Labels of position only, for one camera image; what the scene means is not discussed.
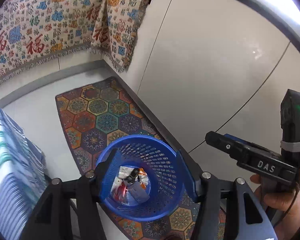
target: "baseboard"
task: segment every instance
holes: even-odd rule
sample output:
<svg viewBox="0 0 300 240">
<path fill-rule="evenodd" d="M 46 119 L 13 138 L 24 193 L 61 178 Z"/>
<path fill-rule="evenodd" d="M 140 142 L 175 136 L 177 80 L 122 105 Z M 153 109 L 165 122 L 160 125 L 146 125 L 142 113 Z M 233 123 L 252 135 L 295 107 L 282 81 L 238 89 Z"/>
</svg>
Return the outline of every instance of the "baseboard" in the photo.
<svg viewBox="0 0 300 240">
<path fill-rule="evenodd" d="M 97 60 L 97 61 L 92 61 L 76 66 L 71 66 L 66 69 L 59 70 L 57 72 L 51 73 L 47 76 L 44 76 L 42 78 L 39 78 L 35 81 L 32 81 L 16 90 L 11 92 L 10 94 L 6 95 L 5 97 L 0 99 L 0 107 L 3 108 L 6 105 L 10 104 L 11 102 L 17 100 L 18 98 L 40 88 L 43 86 L 46 86 L 50 83 L 53 83 L 55 81 L 58 81 L 63 78 L 67 78 L 82 72 L 90 71 L 90 70 L 95 70 L 97 68 L 100 68 L 104 66 L 104 61 L 103 60 Z"/>
</svg>

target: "patterned tapestry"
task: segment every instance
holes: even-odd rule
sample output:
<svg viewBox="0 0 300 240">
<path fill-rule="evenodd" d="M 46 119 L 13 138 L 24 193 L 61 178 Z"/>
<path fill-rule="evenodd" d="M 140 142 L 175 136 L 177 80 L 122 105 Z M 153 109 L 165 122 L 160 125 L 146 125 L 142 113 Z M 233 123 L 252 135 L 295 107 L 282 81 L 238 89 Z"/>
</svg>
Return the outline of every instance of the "patterned tapestry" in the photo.
<svg viewBox="0 0 300 240">
<path fill-rule="evenodd" d="M 0 8 L 0 84 L 83 49 L 108 55 L 121 73 L 148 0 L 6 0 Z"/>
<path fill-rule="evenodd" d="M 102 150 L 125 135 L 143 134 L 162 140 L 114 77 L 57 95 L 56 103 L 66 141 L 81 174 L 94 170 Z M 184 192 L 171 214 L 155 221 L 137 222 L 119 217 L 102 205 L 130 240 L 163 240 L 171 235 L 189 240 L 199 207 Z M 220 210 L 217 239 L 223 239 L 225 222 L 226 215 Z"/>
</svg>

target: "white tape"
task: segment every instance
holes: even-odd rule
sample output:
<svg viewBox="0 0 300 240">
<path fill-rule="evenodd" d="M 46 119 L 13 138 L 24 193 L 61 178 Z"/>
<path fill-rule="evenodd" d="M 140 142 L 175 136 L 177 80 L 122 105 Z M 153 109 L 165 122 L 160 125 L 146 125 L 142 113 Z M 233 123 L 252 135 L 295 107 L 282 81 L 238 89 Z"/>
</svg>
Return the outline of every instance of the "white tape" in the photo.
<svg viewBox="0 0 300 240">
<path fill-rule="evenodd" d="M 297 152 L 300 152 L 300 142 L 287 143 L 287 142 L 281 141 L 281 148 L 288 152 L 297 153 Z"/>
</svg>

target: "striped towel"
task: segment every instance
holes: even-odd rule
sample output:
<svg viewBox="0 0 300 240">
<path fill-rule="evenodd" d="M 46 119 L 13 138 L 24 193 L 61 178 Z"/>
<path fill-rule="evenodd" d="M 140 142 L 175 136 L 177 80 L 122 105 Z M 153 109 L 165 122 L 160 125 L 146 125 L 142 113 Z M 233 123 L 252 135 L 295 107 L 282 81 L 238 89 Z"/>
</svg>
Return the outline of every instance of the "striped towel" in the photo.
<svg viewBox="0 0 300 240">
<path fill-rule="evenodd" d="M 17 240 L 45 190 L 42 153 L 0 109 L 0 232 Z"/>
</svg>

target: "hexagonal patterned rug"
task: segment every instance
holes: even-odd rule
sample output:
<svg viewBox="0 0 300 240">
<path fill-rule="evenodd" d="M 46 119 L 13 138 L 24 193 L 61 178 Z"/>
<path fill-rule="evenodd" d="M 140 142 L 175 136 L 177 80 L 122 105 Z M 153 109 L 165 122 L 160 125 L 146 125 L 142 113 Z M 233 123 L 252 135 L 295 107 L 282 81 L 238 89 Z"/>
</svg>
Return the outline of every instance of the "hexagonal patterned rug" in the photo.
<svg viewBox="0 0 300 240">
<path fill-rule="evenodd" d="M 81 174 L 94 170 L 102 150 L 120 137 L 145 134 L 162 139 L 114 77 L 57 95 L 56 103 L 66 141 Z M 171 215 L 149 222 L 124 219 L 102 208 L 128 239 L 162 240 L 171 235 L 190 239 L 199 206 L 184 192 Z M 217 239 L 223 239 L 225 221 L 226 215 L 220 210 Z"/>
</svg>

